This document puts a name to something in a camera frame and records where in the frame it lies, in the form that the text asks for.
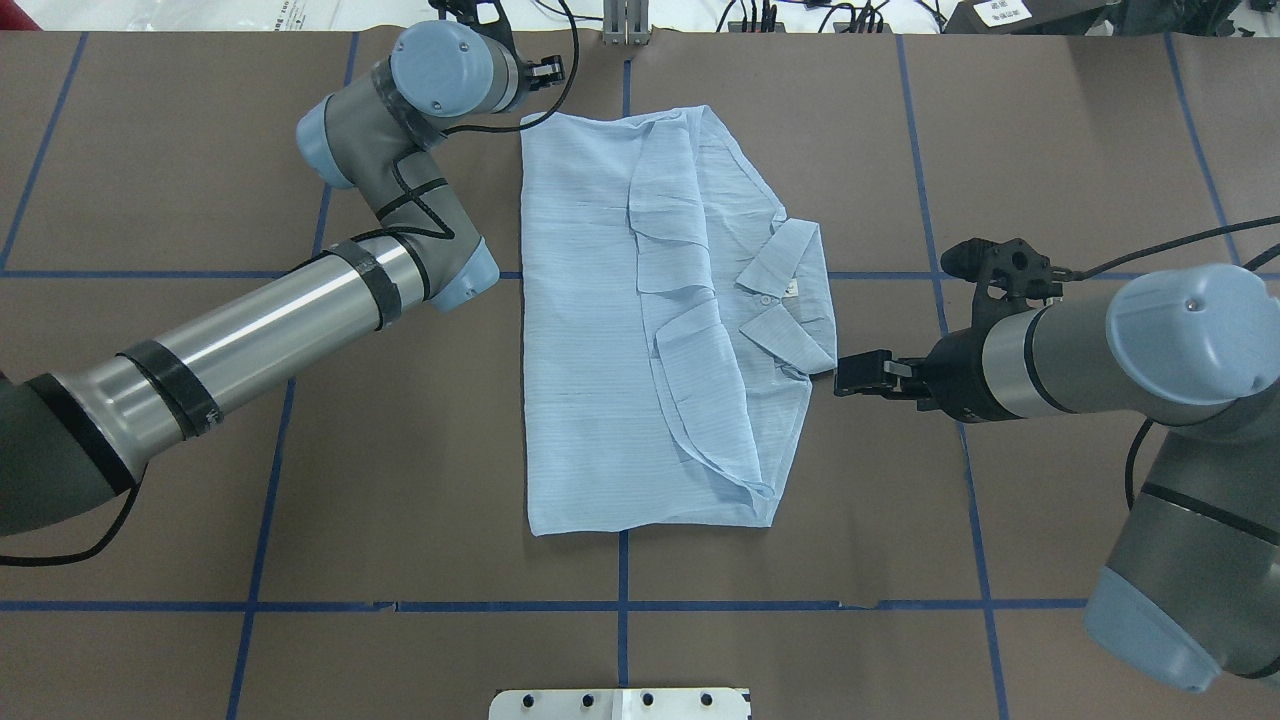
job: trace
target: light blue shirt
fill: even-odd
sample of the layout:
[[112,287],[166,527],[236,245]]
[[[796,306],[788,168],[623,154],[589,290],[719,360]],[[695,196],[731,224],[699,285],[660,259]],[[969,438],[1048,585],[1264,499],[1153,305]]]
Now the light blue shirt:
[[707,106],[522,141],[532,533],[771,525],[836,366],[818,225]]

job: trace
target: black cable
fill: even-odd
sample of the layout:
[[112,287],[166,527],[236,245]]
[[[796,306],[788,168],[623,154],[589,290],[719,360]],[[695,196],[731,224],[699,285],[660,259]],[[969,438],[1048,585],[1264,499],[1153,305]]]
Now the black cable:
[[96,556],[97,553],[106,550],[106,546],[115,539],[115,534],[120,532],[124,525],[124,520],[129,516],[129,510],[133,510],[133,503],[138,500],[138,489],[142,483],[133,486],[129,489],[129,495],[124,496],[124,505],[120,506],[120,512],[116,514],[115,520],[111,521],[111,527],[106,529],[102,534],[102,539],[93,543],[93,547],[74,552],[72,555],[50,555],[47,557],[22,557],[13,555],[0,555],[0,566],[9,568],[52,568],[55,565],[70,565],[72,562],[81,562]]
[[532,120],[529,120],[527,123],[522,123],[518,126],[509,126],[509,127],[453,126],[452,128],[440,131],[440,135],[448,137],[458,132],[488,132],[488,133],[521,132],[531,127],[543,124],[544,122],[547,122],[548,118],[559,111],[561,105],[564,104],[564,99],[568,97],[570,88],[573,87],[573,78],[577,77],[577,60],[581,51],[581,46],[577,38],[577,20],[573,19],[573,13],[568,9],[568,3],[566,3],[564,0],[558,0],[558,1],[561,4],[561,8],[564,9],[564,17],[568,19],[568,29],[572,33],[573,38],[573,67],[570,68],[568,70],[568,78],[564,79],[564,88],[561,90],[561,96],[556,99],[556,104],[553,104],[550,109],[543,113],[541,115],[534,118]]
[[1257,270],[1262,265],[1275,260],[1277,256],[1280,256],[1280,245],[1272,245],[1271,247],[1263,250],[1261,255],[1240,266],[1245,270]]
[[1257,220],[1249,220],[1249,222],[1245,222],[1245,223],[1235,223],[1235,224],[1231,224],[1231,225],[1222,225],[1220,228],[1213,228],[1211,231],[1198,232],[1196,234],[1189,234],[1187,237],[1180,237],[1178,240],[1171,240],[1169,242],[1162,242],[1160,245],[1152,245],[1151,247],[1147,247],[1147,249],[1143,249],[1143,250],[1138,250],[1135,252],[1129,252],[1128,255],[1121,255],[1120,258],[1116,258],[1115,260],[1111,260],[1110,263],[1103,263],[1103,264],[1098,265],[1097,268],[1091,268],[1091,269],[1083,270],[1083,272],[1080,272],[1080,270],[1068,270],[1069,274],[1065,278],[1062,278],[1062,279],[1064,281],[1087,281],[1087,279],[1092,278],[1093,275],[1097,275],[1100,273],[1105,273],[1105,272],[1110,270],[1111,268],[1116,268],[1119,265],[1124,265],[1125,263],[1129,263],[1129,261],[1133,261],[1133,260],[1138,260],[1140,258],[1148,258],[1148,256],[1155,255],[1157,252],[1165,252],[1166,250],[1172,250],[1175,247],[1181,247],[1184,245],[1190,245],[1193,242],[1199,242],[1202,240],[1208,240],[1211,237],[1219,237],[1219,236],[1233,233],[1233,232],[1247,231],[1247,229],[1253,229],[1253,228],[1261,228],[1261,227],[1265,227],[1265,225],[1274,225],[1274,224],[1277,224],[1277,223],[1280,223],[1280,215],[1272,215],[1270,218],[1260,218]]
[[433,237],[431,231],[426,228],[419,228],[413,225],[389,225],[385,228],[375,228],[371,231],[362,232],[360,234],[352,236],[351,242],[361,242],[372,237],[396,237],[397,234],[420,234],[424,237]]
[[[561,10],[559,8],[556,8],[554,5],[548,5],[547,3],[543,3],[543,0],[534,0],[534,5],[538,5],[539,8],[541,8],[544,10],[549,10],[552,13],[556,13],[557,15],[561,15],[562,18],[570,17],[570,15],[564,14],[564,10]],[[604,18],[598,18],[595,15],[579,15],[576,13],[573,13],[572,15],[573,15],[573,18],[576,18],[579,20],[599,20],[602,23],[604,22]]]
[[1129,503],[1129,510],[1133,510],[1133,466],[1138,464],[1138,450],[1142,448],[1142,441],[1147,439],[1147,433],[1151,432],[1152,425],[1156,421],[1147,418],[1138,428],[1138,434],[1133,437],[1133,443],[1129,446],[1129,456],[1124,461],[1124,500]]
[[822,31],[827,29],[827,20],[829,20],[831,15],[835,14],[835,12],[840,10],[840,9],[849,10],[849,24],[854,23],[854,13],[858,12],[858,8],[854,8],[854,5],[851,3],[837,3],[835,5],[831,5],[828,8],[828,10],[827,10],[827,14],[823,15],[822,24],[818,26],[818,32],[822,32]]
[[867,5],[863,8],[863,14],[867,15],[867,24],[861,24],[861,15],[859,15],[858,32],[865,32],[867,35],[884,32],[884,15],[881,10],[883,10],[884,5],[888,5],[888,3],[890,0],[884,0],[879,5],[872,6],[870,0],[867,0]]
[[719,32],[724,27],[724,20],[728,18],[728,12],[733,9],[737,0],[728,0],[728,5],[724,5],[724,12],[721,13],[721,22],[716,23],[716,32]]
[[932,6],[924,0],[915,0],[915,4],[924,8],[931,15],[933,15],[933,22],[938,23],[938,32],[942,32],[942,28],[947,24],[947,17],[942,14],[942,5],[940,5],[937,0],[933,0]]
[[419,228],[420,232],[417,232],[417,234],[434,237],[438,240],[453,240],[454,237],[457,237],[457,233],[453,232],[453,228],[451,228],[449,224],[444,222],[444,218],[442,218],[435,210],[431,209],[430,205],[428,205],[422,200],[422,196],[426,195],[428,192],[444,186],[445,184],[444,178],[436,178],[434,181],[422,183],[417,187],[410,187],[408,182],[404,179],[404,174],[401,172],[399,168],[401,163],[403,163],[407,158],[416,155],[417,152],[419,152],[417,147],[411,147],[410,150],[406,150],[403,154],[401,154],[399,158],[396,158],[396,161],[392,163],[392,177],[396,178],[396,184],[401,188],[401,196],[392,200],[387,205],[383,205],[374,214],[378,217],[378,220],[381,222],[383,218],[392,214],[401,206],[406,205],[407,202],[412,202],[413,205],[417,205],[417,209],[421,210],[424,214],[426,214],[428,218],[431,218],[431,222],[435,223],[435,225],[439,228],[436,231]]

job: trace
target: black tape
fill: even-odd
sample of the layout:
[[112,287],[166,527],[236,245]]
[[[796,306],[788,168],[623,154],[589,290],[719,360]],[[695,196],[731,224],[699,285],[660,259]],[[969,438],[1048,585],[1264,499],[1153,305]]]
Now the black tape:
[[401,247],[408,254],[410,260],[417,266],[417,274],[422,277],[422,300],[425,301],[428,297],[431,297],[431,278],[426,274],[426,263],[422,263],[422,256],[417,254],[417,249],[403,234],[393,232],[392,237],[396,238],[396,242],[401,243]]
[[422,113],[408,100],[404,100],[404,96],[396,87],[396,78],[392,77],[390,58],[375,64],[369,77],[374,81],[374,90],[378,91],[378,97],[381,99],[383,106],[396,119],[396,124],[404,131],[404,135],[413,141],[413,145],[417,145],[422,150],[430,150],[444,142],[444,133],[426,122]]
[[1236,676],[1244,678],[1245,680],[1261,680],[1262,678],[1270,678],[1276,673],[1280,673],[1280,656],[1276,656],[1276,659],[1271,661],[1271,665],[1267,665],[1266,667],[1258,670],[1257,673],[1245,673],[1245,674],[1236,673]]
[[223,421],[223,410],[200,378],[177,355],[154,340],[145,340],[124,352],[133,366],[156,388],[182,428],[182,439],[202,436]]
[[360,279],[365,281],[369,293],[374,296],[374,302],[378,305],[378,328],[375,329],[380,331],[399,319],[403,311],[399,288],[396,287],[396,282],[387,274],[387,269],[383,268],[381,263],[367,250],[349,240],[344,240],[325,250],[321,255],[337,255],[342,258],[360,274]]
[[124,466],[124,461],[108,442],[106,436],[99,429],[93,419],[84,413],[79,402],[67,392],[63,383],[50,374],[40,375],[27,380],[27,387],[44,401],[49,411],[58,418],[58,421],[67,428],[72,438],[84,455],[93,462],[97,471],[102,474],[106,484],[111,486],[115,495],[129,492],[134,487],[133,473]]
[[1039,393],[1039,396],[1044,400],[1044,402],[1048,402],[1059,413],[1075,415],[1075,410],[1071,410],[1064,406],[1061,402],[1053,400],[1053,396],[1050,395],[1047,389],[1044,389],[1044,383],[1041,382],[1039,373],[1036,370],[1036,351],[1032,348],[1032,345],[1034,345],[1036,325],[1038,325],[1039,319],[1044,316],[1044,310],[1037,313],[1036,316],[1032,318],[1030,324],[1027,325],[1027,337],[1025,340],[1023,340],[1023,364],[1027,365],[1027,377],[1030,378],[1032,387],[1036,388],[1036,392]]
[[1265,543],[1280,547],[1280,532],[1272,530],[1271,528],[1263,525],[1262,523],[1254,523],[1248,518],[1242,518],[1230,510],[1222,510],[1216,505],[1210,505],[1203,500],[1197,500],[1189,495],[1183,495],[1175,489],[1169,489],[1164,486],[1157,486],[1152,482],[1142,486],[1142,493],[1149,495],[1164,500],[1170,505],[1176,505],[1183,510],[1190,510],[1197,515],[1203,515],[1210,520],[1216,520],[1231,529],[1240,530],[1242,533],[1254,537]]

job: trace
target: metal bracket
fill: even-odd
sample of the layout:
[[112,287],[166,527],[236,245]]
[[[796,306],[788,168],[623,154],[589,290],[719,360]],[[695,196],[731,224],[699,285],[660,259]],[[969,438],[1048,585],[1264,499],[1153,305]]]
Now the metal bracket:
[[[980,237],[966,240],[943,252],[938,264],[946,274],[977,286],[972,324],[982,331],[1030,310],[1028,300],[1061,297],[1062,282],[1069,277],[1069,270],[1051,265],[1020,237],[1000,243]],[[995,297],[991,288],[1004,292]]]
[[649,0],[604,0],[605,45],[649,45]]
[[751,692],[742,688],[628,688],[504,691],[489,720],[750,720]]

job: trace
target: light blue end cap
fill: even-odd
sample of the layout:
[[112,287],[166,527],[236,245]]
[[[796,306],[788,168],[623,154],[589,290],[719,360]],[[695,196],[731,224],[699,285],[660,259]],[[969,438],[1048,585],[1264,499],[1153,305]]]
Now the light blue end cap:
[[1202,693],[1222,673],[1181,625],[1111,568],[1098,575],[1084,629],[1111,655],[1180,691]]
[[332,92],[325,95],[319,105],[307,110],[307,114],[298,120],[293,135],[298,141],[298,150],[302,151],[302,159],[311,165],[311,169],[326,183],[339,190],[347,190],[356,186],[338,169],[338,161],[333,159],[333,151],[329,150],[329,135],[324,129],[324,108],[329,104],[330,97],[333,97]]
[[401,95],[436,118],[471,113],[493,86],[493,55],[484,37],[451,20],[426,20],[402,32],[390,63]]
[[1157,397],[1230,402],[1280,378],[1280,300],[1235,265],[1151,273],[1111,300],[1107,343],[1124,372]]
[[498,264],[493,261],[493,255],[489,254],[489,247],[481,237],[475,252],[462,265],[458,274],[453,275],[449,284],[435,293],[435,297],[431,299],[431,305],[435,305],[435,309],[440,313],[448,313],[489,290],[495,282],[498,282]]

